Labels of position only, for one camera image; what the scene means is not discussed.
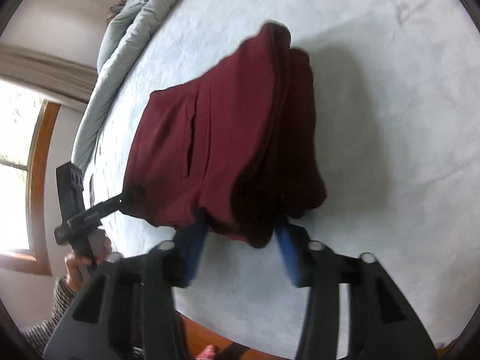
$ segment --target wooden window frame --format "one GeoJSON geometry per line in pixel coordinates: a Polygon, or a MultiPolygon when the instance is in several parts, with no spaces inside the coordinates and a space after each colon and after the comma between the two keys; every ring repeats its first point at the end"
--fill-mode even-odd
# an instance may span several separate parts
{"type": "Polygon", "coordinates": [[[31,165],[26,181],[26,220],[30,252],[1,252],[0,268],[52,276],[45,238],[44,194],[50,142],[59,110],[60,105],[51,102],[42,107],[28,155],[28,164],[31,165]]]}

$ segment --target black tool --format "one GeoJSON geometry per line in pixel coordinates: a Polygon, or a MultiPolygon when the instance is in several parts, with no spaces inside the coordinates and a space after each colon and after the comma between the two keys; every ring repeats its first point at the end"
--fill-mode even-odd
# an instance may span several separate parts
{"type": "Polygon", "coordinates": [[[141,196],[141,188],[133,188],[85,210],[82,171],[67,162],[57,168],[57,190],[62,225],[54,231],[55,240],[59,245],[70,244],[74,251],[88,257],[92,261],[88,266],[91,274],[97,267],[95,257],[102,251],[105,239],[105,231],[99,228],[100,219],[141,196]]]}
{"type": "MultiPolygon", "coordinates": [[[[188,287],[193,280],[207,223],[208,215],[199,210],[194,225],[147,255],[102,264],[55,330],[45,359],[131,359],[131,293],[133,284],[142,283],[146,360],[191,360],[172,287],[188,287]]],[[[337,358],[339,283],[350,288],[344,360],[437,359],[418,316],[372,254],[335,254],[285,216],[278,217],[275,233],[292,283],[311,288],[296,360],[337,358]]]]}

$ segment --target curtain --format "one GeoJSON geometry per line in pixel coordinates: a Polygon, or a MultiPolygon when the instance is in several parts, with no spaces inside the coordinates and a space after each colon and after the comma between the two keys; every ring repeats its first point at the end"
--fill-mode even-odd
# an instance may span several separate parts
{"type": "Polygon", "coordinates": [[[84,111],[97,70],[55,56],[0,44],[0,79],[35,90],[50,101],[84,111]]]}

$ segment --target white bed sheet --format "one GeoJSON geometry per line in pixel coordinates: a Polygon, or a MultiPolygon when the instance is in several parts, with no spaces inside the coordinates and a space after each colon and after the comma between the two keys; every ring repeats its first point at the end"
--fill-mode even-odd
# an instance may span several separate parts
{"type": "MultiPolygon", "coordinates": [[[[266,20],[289,27],[314,72],[329,197],[299,222],[340,254],[376,254],[433,342],[449,343],[480,302],[480,35],[458,0],[182,0],[99,136],[85,174],[94,174],[95,200],[121,192],[150,92],[201,75],[266,20]]],[[[104,225],[126,256],[173,234],[119,213],[104,225]]],[[[178,310],[194,321],[289,358],[306,299],[275,241],[254,250],[214,234],[197,280],[176,291],[178,310]]]]}

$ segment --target light blue comforter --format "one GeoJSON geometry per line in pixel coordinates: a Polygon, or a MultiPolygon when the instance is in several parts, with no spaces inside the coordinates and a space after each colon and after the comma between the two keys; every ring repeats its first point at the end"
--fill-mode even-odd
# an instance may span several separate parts
{"type": "Polygon", "coordinates": [[[125,77],[178,1],[128,0],[108,26],[98,55],[97,85],[73,145],[72,161],[84,172],[125,77]]]}

